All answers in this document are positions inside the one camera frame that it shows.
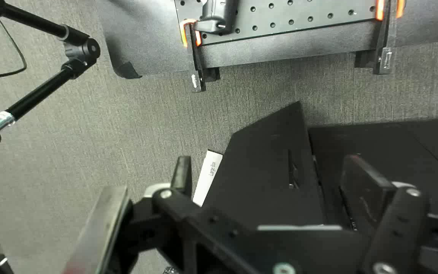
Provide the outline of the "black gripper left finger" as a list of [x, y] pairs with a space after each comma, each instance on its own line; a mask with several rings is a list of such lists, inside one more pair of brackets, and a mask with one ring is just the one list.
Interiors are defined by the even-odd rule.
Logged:
[[174, 168], [172, 187], [186, 196], [192, 196], [192, 156], [180, 155]]

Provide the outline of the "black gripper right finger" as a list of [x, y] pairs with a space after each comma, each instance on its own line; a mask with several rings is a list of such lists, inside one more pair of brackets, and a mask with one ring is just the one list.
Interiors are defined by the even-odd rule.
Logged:
[[359, 155], [347, 155], [341, 193], [353, 228], [373, 235], [398, 187]]

